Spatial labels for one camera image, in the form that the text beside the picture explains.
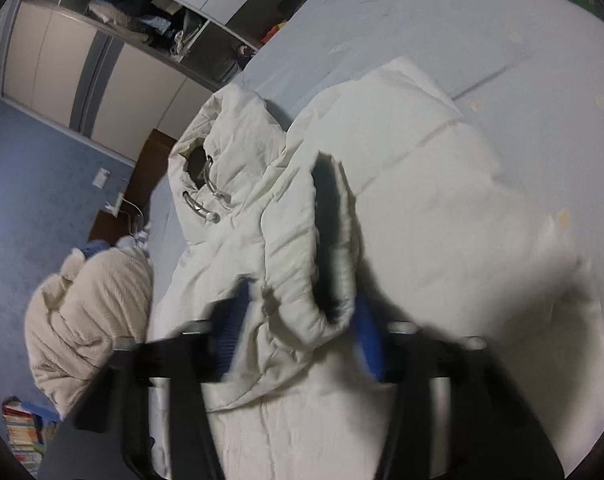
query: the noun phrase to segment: stain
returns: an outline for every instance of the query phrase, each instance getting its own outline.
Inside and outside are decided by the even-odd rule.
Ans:
[[[339,45],[334,46],[329,50],[329,54],[335,54],[336,52],[342,52],[348,49],[352,44],[352,41],[347,41],[346,43],[341,43]]]
[[[484,99],[477,99],[470,103],[470,108],[472,111],[476,112],[477,110],[481,110],[484,107]]]
[[[570,229],[570,213],[568,212],[568,209],[562,209],[559,213],[557,213],[557,223],[565,231]]]
[[[508,35],[508,38],[515,43],[522,43],[523,41],[522,37],[515,30],[509,29],[506,34]]]
[[[604,96],[601,94],[595,95],[595,104],[600,108],[604,108]]]

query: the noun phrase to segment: orange object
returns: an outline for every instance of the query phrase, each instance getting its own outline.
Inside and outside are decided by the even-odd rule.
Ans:
[[[268,40],[270,40],[273,36],[275,36],[275,34],[286,24],[287,24],[287,20],[284,20],[283,22],[280,22],[277,25],[274,25],[273,27],[271,27],[271,30],[269,30],[261,40],[259,40],[259,42],[261,44],[266,44],[266,42]]]

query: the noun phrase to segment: stack of books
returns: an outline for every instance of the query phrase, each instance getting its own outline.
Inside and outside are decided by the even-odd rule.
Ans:
[[[31,475],[37,477],[47,444],[55,434],[55,422],[28,410],[16,397],[3,402],[2,418],[11,452]]]

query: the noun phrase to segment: blue wall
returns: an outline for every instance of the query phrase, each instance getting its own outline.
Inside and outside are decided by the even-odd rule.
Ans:
[[[111,171],[104,189],[92,185]],[[86,241],[98,209],[132,168],[0,102],[0,404],[50,406],[33,384],[23,320],[33,290]],[[6,430],[0,419],[0,434]]]

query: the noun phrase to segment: beige blanket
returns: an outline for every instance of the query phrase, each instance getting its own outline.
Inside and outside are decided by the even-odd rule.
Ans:
[[[74,249],[35,291],[25,320],[36,386],[66,415],[118,337],[144,340],[153,270],[138,247],[86,260]]]

